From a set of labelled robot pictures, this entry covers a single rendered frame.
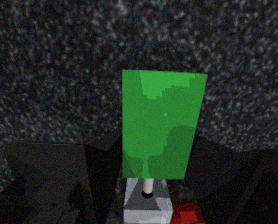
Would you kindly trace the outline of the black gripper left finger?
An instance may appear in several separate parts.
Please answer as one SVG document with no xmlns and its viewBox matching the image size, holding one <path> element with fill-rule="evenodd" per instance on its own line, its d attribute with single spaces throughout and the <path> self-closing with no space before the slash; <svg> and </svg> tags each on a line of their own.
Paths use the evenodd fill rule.
<svg viewBox="0 0 278 224">
<path fill-rule="evenodd" d="M 78 181 L 89 224 L 106 224 L 123 161 L 122 126 L 90 144 L 16 140 L 4 147 L 14 178 Z"/>
</svg>

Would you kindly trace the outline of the red tray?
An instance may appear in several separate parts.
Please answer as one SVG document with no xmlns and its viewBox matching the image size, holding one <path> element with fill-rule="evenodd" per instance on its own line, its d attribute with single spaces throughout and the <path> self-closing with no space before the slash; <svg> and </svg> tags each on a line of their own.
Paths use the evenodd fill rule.
<svg viewBox="0 0 278 224">
<path fill-rule="evenodd" d="M 206 224 L 197 203 L 172 205 L 169 224 Z"/>
</svg>

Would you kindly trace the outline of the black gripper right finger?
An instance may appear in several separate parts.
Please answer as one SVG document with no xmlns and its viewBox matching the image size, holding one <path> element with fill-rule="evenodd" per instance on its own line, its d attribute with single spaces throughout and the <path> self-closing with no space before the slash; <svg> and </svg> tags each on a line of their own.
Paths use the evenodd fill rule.
<svg viewBox="0 0 278 224">
<path fill-rule="evenodd" d="M 237 152 L 194 134 L 186 175 L 206 224 L 233 224 L 266 172 L 278 172 L 278 149 Z"/>
</svg>

